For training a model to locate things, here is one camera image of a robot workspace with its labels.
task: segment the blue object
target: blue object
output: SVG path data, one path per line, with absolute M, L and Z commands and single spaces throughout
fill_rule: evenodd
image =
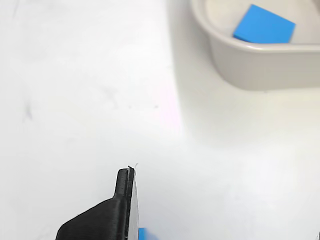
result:
M 139 228 L 139 239 L 138 240 L 147 240 L 147 229 Z
M 295 26 L 295 23 L 252 4 L 233 36 L 256 44 L 284 44 L 290 41 Z

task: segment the blue cube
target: blue cube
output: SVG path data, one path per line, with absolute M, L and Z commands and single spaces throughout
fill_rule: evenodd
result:
M 295 26 L 295 23 L 252 4 L 233 36 L 256 44 L 285 44 L 289 43 Z

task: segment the blue block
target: blue block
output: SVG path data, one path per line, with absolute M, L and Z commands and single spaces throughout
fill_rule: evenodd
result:
M 138 240 L 147 240 L 147 229 L 139 228 L 139 239 Z
M 284 44 L 289 43 L 295 26 L 295 23 L 252 4 L 233 36 L 256 44 Z

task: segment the plastic bin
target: plastic bin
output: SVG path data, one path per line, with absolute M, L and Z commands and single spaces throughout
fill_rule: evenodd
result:
M 258 91 L 320 87 L 320 44 L 241 41 L 210 22 L 206 0 L 191 0 L 191 7 L 210 37 L 217 70 L 232 85 Z

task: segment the white tabletop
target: white tabletop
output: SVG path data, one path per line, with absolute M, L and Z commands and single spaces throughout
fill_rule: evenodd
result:
M 4 0 L 0 34 L 1 240 L 54 240 L 136 163 L 158 240 L 318 235 L 320 89 L 229 85 L 188 1 Z

